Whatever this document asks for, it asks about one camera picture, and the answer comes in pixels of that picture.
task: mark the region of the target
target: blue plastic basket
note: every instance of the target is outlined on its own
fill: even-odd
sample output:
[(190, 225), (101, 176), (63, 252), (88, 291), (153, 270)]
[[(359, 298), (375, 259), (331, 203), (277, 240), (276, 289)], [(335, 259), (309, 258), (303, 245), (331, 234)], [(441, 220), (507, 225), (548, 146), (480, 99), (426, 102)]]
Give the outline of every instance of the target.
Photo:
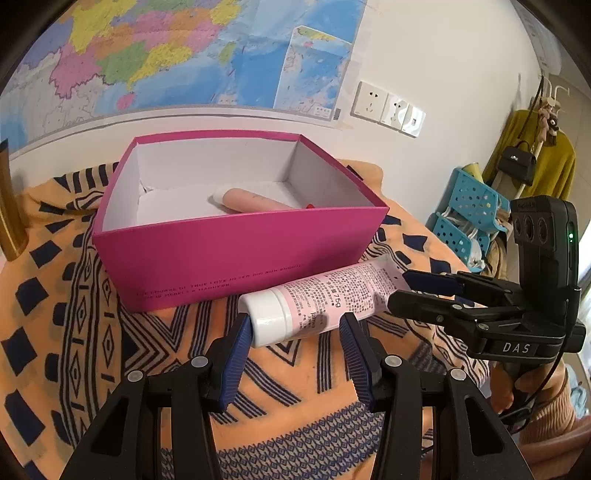
[(474, 227), (486, 233), (506, 232), (496, 221), (496, 210), (500, 207), (509, 211), (509, 200), (488, 185), (468, 175), (461, 168), (457, 172), (449, 206)]
[[(437, 222), (433, 228), (433, 233), (437, 235), (439, 240), (445, 243), (452, 252), (464, 262), (465, 266), (468, 266), (468, 258), (470, 257), (470, 251), (472, 249), (472, 241), (468, 236), (462, 232), (457, 226), (451, 223), (447, 218), (437, 214)], [(486, 232), (478, 230), (477, 237), (480, 249), (482, 250), (482, 256), (486, 257), (488, 249), (491, 245), (491, 239)], [(468, 267), (472, 273), (479, 273), (483, 269)]]

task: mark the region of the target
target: patterned blanket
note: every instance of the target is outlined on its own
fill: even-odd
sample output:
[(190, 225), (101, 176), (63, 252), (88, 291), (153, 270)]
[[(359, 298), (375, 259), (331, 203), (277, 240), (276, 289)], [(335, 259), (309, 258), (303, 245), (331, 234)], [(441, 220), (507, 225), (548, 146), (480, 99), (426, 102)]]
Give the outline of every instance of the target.
[[(352, 164), (380, 194), (381, 170)], [(21, 195), (30, 242), (0, 274), (0, 430), (29, 477), (58, 479), (88, 425), (132, 370), (170, 371), (228, 331), (237, 296), (131, 314), (92, 244), (96, 208), (116, 164), (49, 180)], [(432, 272), (463, 264), (400, 205), (364, 258), (389, 254)], [(363, 322), (389, 353), (421, 369), (463, 368), (477, 383), (486, 362), (469, 359), (439, 327), (388, 314)], [(212, 415), (224, 478), (366, 479), (381, 415), (357, 402), (337, 332), (251, 349), (236, 400)], [(172, 478), (170, 412), (162, 463)]]

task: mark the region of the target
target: magenta cardboard box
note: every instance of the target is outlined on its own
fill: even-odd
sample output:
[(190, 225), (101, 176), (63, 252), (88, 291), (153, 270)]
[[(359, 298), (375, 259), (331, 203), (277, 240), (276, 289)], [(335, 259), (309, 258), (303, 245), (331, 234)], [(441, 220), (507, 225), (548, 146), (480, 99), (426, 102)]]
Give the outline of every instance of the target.
[[(240, 187), (294, 210), (229, 214)], [(305, 209), (308, 204), (314, 209)], [(144, 312), (261, 290), (355, 263), (388, 207), (301, 135), (194, 131), (133, 140), (93, 241), (123, 304)]]

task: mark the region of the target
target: person's hand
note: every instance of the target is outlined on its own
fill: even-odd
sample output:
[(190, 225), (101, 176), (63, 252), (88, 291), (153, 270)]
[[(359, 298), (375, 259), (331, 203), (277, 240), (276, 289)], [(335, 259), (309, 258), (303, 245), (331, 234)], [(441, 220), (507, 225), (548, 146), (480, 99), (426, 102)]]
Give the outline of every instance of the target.
[[(515, 388), (529, 394), (534, 393), (552, 369), (552, 365), (545, 364), (522, 375), (515, 382)], [(561, 360), (536, 401), (548, 401), (558, 395), (564, 384), (565, 375), (566, 367)], [(498, 362), (491, 370), (491, 406), (495, 412), (501, 413), (513, 405), (513, 386), (513, 379), (505, 371), (503, 364)]]

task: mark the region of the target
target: blue gripper pad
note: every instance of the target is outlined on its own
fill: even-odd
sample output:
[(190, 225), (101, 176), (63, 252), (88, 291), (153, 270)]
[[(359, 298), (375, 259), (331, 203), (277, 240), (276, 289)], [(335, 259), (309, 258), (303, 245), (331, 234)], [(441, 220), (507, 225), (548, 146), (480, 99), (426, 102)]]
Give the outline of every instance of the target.
[(251, 348), (252, 324), (251, 318), (248, 315), (244, 316), (239, 331), (235, 335), (236, 339), (232, 345), (232, 351), (230, 352), (228, 361), (226, 362), (222, 373), (222, 387), (218, 401), (218, 406), (221, 411), (226, 411), (228, 405), (232, 403), (236, 397), (238, 384), (240, 383), (240, 378), (246, 364), (246, 357), (248, 357), (248, 352)]
[(407, 270), (402, 274), (402, 277), (414, 291), (434, 293), (446, 297), (460, 295), (463, 291), (458, 281), (449, 275), (435, 275), (418, 270)]
[(355, 319), (354, 322), (348, 322), (347, 315), (348, 314), (343, 315), (339, 322), (340, 344), (343, 347), (345, 361), (349, 367), (349, 375), (351, 375), (353, 385), (355, 385), (357, 398), (369, 411), (372, 411), (375, 405), (375, 398), (371, 391), (371, 370), (363, 357), (361, 346), (357, 341), (357, 338), (366, 341), (367, 338), (357, 323), (357, 320)]

